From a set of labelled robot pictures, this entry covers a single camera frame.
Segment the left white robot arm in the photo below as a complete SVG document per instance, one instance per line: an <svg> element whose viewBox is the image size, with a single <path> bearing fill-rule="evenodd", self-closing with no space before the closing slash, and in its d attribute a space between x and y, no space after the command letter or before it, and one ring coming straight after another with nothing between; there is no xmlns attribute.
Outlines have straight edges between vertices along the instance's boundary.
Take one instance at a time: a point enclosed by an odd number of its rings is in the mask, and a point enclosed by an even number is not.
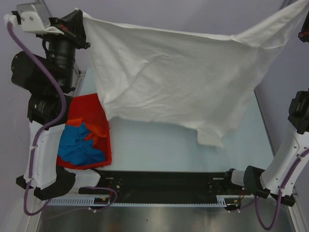
<svg viewBox="0 0 309 232"><path fill-rule="evenodd" d="M41 38L45 57L30 52L13 32L17 23L25 32ZM20 6L7 24L9 34L21 47L12 60L12 83L26 89L31 97L27 117L30 127L30 148L25 173L16 184L25 192L31 189L44 201L64 196L73 190L90 187L102 193L107 182L92 170L73 170L56 163L62 132L72 102L70 93L75 65L75 52L88 49L83 13L75 10L62 17L46 17L32 7Z"/></svg>

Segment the white t shirt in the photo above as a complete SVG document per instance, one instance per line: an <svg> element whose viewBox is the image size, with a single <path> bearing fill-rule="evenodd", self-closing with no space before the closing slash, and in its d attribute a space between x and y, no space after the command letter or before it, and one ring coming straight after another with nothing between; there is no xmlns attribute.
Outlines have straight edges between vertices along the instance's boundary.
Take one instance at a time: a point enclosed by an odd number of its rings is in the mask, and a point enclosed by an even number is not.
<svg viewBox="0 0 309 232"><path fill-rule="evenodd" d="M298 0L236 35L83 23L96 92L107 119L177 124L222 147L254 89L309 9Z"/></svg>

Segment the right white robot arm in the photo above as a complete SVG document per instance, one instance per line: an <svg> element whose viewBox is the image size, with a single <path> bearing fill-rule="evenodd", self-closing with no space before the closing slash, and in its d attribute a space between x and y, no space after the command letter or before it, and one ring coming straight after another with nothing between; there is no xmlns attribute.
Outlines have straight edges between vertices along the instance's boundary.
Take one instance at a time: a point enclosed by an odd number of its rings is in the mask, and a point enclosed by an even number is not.
<svg viewBox="0 0 309 232"><path fill-rule="evenodd" d="M287 134L273 161L266 170L248 166L225 173L223 189L234 194L240 186L255 197L273 197L292 207L297 178L309 160L309 92L299 91L289 107Z"/></svg>

